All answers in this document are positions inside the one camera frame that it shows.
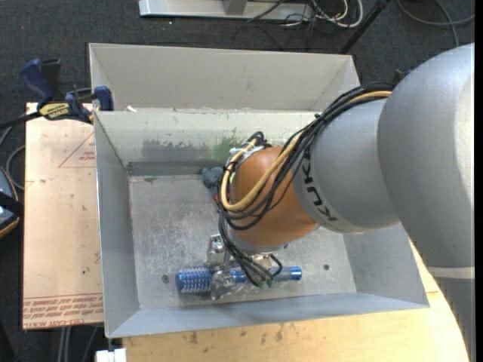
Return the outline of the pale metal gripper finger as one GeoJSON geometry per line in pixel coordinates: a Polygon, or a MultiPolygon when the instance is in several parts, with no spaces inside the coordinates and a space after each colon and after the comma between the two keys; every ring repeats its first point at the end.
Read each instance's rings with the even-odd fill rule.
{"type": "Polygon", "coordinates": [[[229,270],[219,270],[211,277],[210,294],[212,300],[218,300],[230,294],[235,288],[235,279],[229,270]]]}
{"type": "Polygon", "coordinates": [[[227,250],[220,233],[210,236],[207,249],[208,268],[222,267],[226,262],[227,250]]]}

